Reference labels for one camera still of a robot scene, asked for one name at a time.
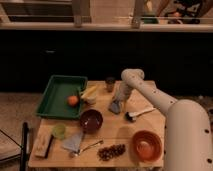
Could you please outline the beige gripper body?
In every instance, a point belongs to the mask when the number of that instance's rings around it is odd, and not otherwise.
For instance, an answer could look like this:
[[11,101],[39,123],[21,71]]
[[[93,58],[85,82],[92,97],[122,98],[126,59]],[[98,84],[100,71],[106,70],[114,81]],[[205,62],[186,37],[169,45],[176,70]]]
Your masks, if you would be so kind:
[[115,93],[115,103],[120,105],[122,102],[126,102],[132,93],[132,88],[128,86],[125,82],[121,82],[119,88]]

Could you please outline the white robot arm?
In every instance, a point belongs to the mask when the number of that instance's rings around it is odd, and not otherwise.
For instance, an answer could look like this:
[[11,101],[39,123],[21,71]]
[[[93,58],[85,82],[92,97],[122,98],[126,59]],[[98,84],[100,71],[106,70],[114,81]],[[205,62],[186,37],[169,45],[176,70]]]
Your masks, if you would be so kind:
[[136,89],[165,116],[164,171],[213,171],[213,140],[208,113],[197,102],[176,99],[144,81],[141,69],[124,69],[115,99]]

